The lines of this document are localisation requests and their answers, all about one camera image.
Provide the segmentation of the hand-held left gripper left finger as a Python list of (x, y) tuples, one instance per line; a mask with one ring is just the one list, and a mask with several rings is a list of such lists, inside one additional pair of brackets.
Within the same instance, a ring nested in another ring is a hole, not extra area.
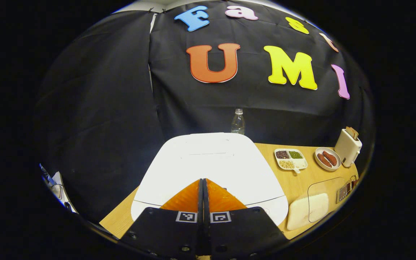
[(203, 233), (203, 180), (193, 183), (194, 211), (146, 207), (121, 242), (157, 260), (196, 260)]

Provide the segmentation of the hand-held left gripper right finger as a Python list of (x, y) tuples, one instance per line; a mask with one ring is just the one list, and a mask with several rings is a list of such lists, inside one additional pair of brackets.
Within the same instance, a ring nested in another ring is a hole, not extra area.
[(204, 179), (204, 255), (212, 260), (259, 260), (289, 243), (262, 207), (215, 211), (213, 188), (221, 189)]

